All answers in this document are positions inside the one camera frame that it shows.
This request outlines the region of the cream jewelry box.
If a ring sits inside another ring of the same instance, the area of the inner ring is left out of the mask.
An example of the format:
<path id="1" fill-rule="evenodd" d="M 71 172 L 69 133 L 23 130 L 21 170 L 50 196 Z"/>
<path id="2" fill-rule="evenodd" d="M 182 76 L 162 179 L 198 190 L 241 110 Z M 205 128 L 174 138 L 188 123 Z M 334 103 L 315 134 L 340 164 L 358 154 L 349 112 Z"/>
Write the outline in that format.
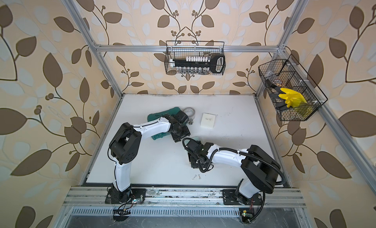
<path id="1" fill-rule="evenodd" d="M 203 128 L 213 129 L 216 115 L 203 113 L 200 126 Z"/>

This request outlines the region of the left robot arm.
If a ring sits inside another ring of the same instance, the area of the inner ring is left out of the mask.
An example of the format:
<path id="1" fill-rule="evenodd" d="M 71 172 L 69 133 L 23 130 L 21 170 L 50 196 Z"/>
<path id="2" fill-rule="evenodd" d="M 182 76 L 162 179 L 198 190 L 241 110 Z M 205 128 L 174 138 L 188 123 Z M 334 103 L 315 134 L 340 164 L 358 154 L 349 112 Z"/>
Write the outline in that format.
<path id="1" fill-rule="evenodd" d="M 180 110 L 174 115 L 164 114 L 156 120 L 140 125 L 122 124 L 109 144 L 111 156 L 116 163 L 113 182 L 115 189 L 124 192 L 130 188 L 131 161 L 137 156 L 142 140 L 169 133 L 174 142 L 180 142 L 190 136 L 188 121 L 188 115 Z"/>

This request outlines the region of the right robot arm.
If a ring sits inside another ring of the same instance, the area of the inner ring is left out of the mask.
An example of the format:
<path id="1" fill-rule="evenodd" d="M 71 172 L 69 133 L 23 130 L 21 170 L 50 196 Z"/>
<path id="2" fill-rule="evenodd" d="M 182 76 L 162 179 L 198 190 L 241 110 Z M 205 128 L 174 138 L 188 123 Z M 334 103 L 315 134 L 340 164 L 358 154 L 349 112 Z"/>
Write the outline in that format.
<path id="1" fill-rule="evenodd" d="M 238 167 L 246 175 L 237 186 L 236 195 L 249 199 L 257 193 L 271 194 L 275 186 L 284 185 L 286 177 L 280 164 L 257 145 L 247 149 L 221 147 L 214 143 L 202 144 L 201 141 L 186 137 L 182 140 L 192 168 L 201 173 L 209 172 L 215 164 Z"/>

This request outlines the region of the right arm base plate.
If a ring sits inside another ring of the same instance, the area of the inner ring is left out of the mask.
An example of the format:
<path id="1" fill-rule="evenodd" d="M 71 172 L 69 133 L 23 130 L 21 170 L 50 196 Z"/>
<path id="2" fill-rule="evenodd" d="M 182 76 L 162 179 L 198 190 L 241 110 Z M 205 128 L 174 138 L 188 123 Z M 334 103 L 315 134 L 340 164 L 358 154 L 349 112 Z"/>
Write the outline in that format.
<path id="1" fill-rule="evenodd" d="M 235 189 L 222 190 L 223 203 L 225 205 L 261 205 L 262 195 L 257 193 L 251 198 L 246 198 L 244 195 L 237 192 Z"/>

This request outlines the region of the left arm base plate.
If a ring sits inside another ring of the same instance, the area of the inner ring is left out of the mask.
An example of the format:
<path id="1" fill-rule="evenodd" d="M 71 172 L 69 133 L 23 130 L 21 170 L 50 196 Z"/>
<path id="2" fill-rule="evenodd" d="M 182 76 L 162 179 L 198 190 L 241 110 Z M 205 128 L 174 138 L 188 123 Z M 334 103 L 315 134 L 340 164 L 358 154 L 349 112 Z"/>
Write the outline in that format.
<path id="1" fill-rule="evenodd" d="M 106 204 L 138 204 L 143 203 L 146 198 L 146 189 L 126 189 L 123 192 L 109 187 L 105 199 Z"/>

